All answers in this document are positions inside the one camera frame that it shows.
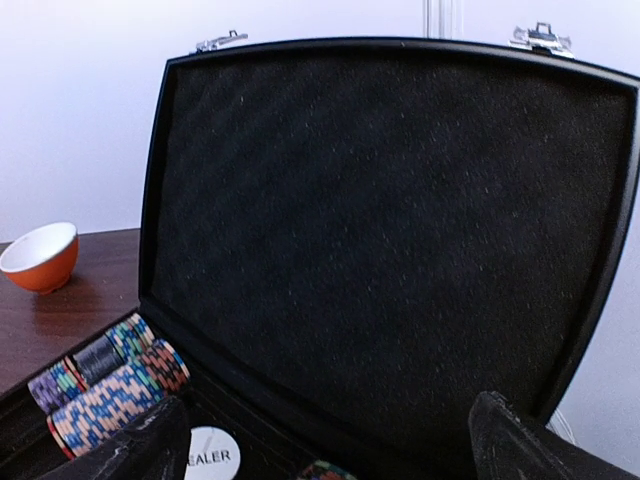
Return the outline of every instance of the poker chip case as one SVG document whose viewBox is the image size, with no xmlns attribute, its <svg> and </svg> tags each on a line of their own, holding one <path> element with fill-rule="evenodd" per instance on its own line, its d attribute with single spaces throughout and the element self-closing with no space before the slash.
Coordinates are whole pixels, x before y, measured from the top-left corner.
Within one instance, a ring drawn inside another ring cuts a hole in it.
<svg viewBox="0 0 640 480">
<path fill-rule="evenodd" d="M 544 425 L 594 331 L 638 169 L 638 79 L 507 48 L 331 39 L 170 60 L 138 313 L 191 372 L 238 480 L 316 458 L 474 478 L 497 391 Z M 83 345 L 96 340 L 87 339 Z M 66 461 L 24 384 L 0 479 Z"/>
</svg>

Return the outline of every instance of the briefcase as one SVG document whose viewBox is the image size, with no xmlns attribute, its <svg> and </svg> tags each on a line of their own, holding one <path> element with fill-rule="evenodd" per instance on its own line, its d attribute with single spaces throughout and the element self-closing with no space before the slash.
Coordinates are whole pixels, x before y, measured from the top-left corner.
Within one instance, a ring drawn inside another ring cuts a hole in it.
<svg viewBox="0 0 640 480">
<path fill-rule="evenodd" d="M 542 428 L 620 259 L 639 86 L 420 39 L 169 60 L 132 312 L 188 366 L 191 426 L 237 441 L 235 478 L 475 478 L 479 395 Z M 526 476 L 531 451 L 501 461 Z M 0 477 L 65 461 L 26 382 L 6 394 Z"/>
</svg>

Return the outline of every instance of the white wall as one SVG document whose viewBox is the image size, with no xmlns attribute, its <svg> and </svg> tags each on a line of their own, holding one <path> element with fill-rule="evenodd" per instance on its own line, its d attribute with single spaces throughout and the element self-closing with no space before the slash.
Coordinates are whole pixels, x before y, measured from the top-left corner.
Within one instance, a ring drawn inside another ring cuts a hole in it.
<svg viewBox="0 0 640 480">
<path fill-rule="evenodd" d="M 516 25 L 549 22 L 580 60 L 640 76 L 637 0 L 466 0 L 466 40 L 505 45 Z M 560 404 L 585 450 L 640 475 L 640 200 L 613 288 Z"/>
<path fill-rule="evenodd" d="M 0 0 L 0 242 L 138 226 L 164 63 L 232 28 L 420 36 L 422 0 Z"/>
</svg>

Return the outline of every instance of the wooden table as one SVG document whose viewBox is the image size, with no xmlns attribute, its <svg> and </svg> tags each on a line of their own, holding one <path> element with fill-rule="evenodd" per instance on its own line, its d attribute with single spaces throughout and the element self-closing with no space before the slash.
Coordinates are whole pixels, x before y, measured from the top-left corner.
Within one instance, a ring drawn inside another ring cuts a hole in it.
<svg viewBox="0 0 640 480">
<path fill-rule="evenodd" d="M 50 295 L 0 275 L 0 395 L 138 304 L 138 239 L 137 229 L 81 235 L 71 280 Z"/>
</svg>

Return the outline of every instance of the orange bowl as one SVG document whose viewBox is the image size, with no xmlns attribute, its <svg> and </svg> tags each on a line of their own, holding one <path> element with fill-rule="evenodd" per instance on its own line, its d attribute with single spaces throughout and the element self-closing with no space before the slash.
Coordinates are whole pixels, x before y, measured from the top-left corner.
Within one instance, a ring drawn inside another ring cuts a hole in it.
<svg viewBox="0 0 640 480">
<path fill-rule="evenodd" d="M 51 293 L 69 281 L 78 259 L 78 230 L 58 222 L 18 238 L 0 255 L 0 270 L 16 285 Z"/>
</svg>

